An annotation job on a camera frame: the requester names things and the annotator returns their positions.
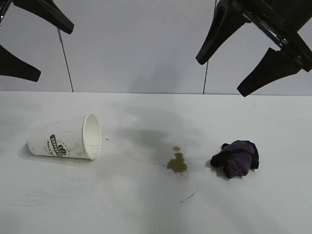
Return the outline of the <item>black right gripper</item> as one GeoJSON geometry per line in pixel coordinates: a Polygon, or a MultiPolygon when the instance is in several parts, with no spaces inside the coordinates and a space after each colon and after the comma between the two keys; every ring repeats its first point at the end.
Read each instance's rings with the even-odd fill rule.
{"type": "Polygon", "coordinates": [[[205,64],[240,27],[253,22],[280,51],[269,48],[237,87],[246,97],[281,78],[312,69],[312,51],[298,31],[312,18],[310,0],[220,0],[196,60],[205,64]]]}

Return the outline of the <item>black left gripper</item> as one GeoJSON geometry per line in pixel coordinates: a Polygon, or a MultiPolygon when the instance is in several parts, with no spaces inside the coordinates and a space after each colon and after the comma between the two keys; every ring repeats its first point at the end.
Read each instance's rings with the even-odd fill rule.
{"type": "MultiPolygon", "coordinates": [[[[52,0],[0,0],[0,16],[4,17],[11,3],[48,21],[58,29],[71,34],[74,24],[52,0]]],[[[0,46],[0,74],[37,82],[40,70],[20,60],[0,46]]]]}

